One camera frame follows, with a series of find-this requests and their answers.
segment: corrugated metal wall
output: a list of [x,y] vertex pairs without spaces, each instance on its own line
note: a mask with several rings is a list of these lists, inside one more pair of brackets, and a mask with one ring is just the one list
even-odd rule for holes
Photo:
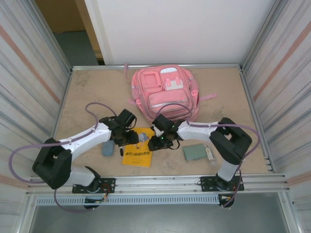
[[288,0],[246,63],[277,172],[284,172],[306,232],[311,232],[311,1]]
[[[12,150],[44,142],[53,127],[70,70],[32,1],[0,1],[0,232],[16,227],[27,184],[8,168]],[[31,175],[38,150],[20,151],[14,169]]]

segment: green sponge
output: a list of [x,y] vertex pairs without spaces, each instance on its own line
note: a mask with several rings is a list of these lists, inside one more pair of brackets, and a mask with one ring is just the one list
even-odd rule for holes
[[207,157],[204,144],[196,144],[183,147],[186,160],[201,159]]

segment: gray floor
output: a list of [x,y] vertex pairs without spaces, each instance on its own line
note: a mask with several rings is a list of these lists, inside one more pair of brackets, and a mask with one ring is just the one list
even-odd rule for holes
[[54,33],[71,66],[98,66],[86,31]]
[[30,232],[286,233],[288,229],[277,194],[239,194],[231,210],[218,205],[119,205],[72,214],[40,206]]

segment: small bottle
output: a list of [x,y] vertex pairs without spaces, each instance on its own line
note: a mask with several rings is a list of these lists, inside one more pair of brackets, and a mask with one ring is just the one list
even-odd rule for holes
[[207,154],[208,161],[210,162],[210,164],[212,164],[212,166],[216,166],[216,160],[212,154],[211,149],[206,144],[204,145],[204,147],[205,147],[205,151]]

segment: doorway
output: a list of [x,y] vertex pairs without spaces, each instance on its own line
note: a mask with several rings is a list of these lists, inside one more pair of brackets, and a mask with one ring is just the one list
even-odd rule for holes
[[71,66],[104,65],[84,0],[35,0]]

